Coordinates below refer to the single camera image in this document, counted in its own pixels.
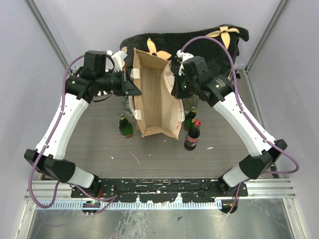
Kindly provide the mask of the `brown jute canvas bag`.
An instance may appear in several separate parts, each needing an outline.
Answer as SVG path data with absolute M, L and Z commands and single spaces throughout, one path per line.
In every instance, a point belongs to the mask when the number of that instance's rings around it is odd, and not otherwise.
M 135 49 L 131 79 L 141 91 L 140 96 L 134 96 L 133 113 L 142 137 L 163 133 L 178 139 L 184 109 L 182 100 L 171 95 L 171 62 Z

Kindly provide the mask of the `coca-cola glass bottle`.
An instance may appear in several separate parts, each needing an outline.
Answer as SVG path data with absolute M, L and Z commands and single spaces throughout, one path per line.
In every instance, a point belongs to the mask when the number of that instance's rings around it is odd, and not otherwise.
M 201 121 L 197 119 L 194 121 L 191 128 L 189 129 L 184 142 L 184 148 L 186 150 L 192 151 L 196 148 L 200 137 L 200 126 Z

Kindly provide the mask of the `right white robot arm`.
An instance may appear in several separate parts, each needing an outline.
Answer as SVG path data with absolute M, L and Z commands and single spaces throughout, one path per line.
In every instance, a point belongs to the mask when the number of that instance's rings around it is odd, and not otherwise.
M 234 85 L 225 76 L 213 77 L 203 57 L 178 53 L 177 60 L 180 68 L 174 75 L 171 94 L 178 99 L 199 96 L 228 121 L 248 150 L 248 156 L 218 178 L 219 192 L 230 196 L 239 183 L 263 174 L 277 161 L 287 144 L 263 129 L 235 96 Z

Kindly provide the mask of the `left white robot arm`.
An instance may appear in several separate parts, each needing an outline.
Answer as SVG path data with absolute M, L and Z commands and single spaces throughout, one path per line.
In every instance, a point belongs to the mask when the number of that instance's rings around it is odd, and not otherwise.
M 24 154 L 37 172 L 61 183 L 77 185 L 88 197 L 99 195 L 98 176 L 64 157 L 76 124 L 95 96 L 99 93 L 141 95 L 124 67 L 126 56 L 125 51 L 90 50 L 82 56 L 83 66 L 75 74 L 65 74 L 61 101 L 47 132 L 35 149 L 27 149 Z

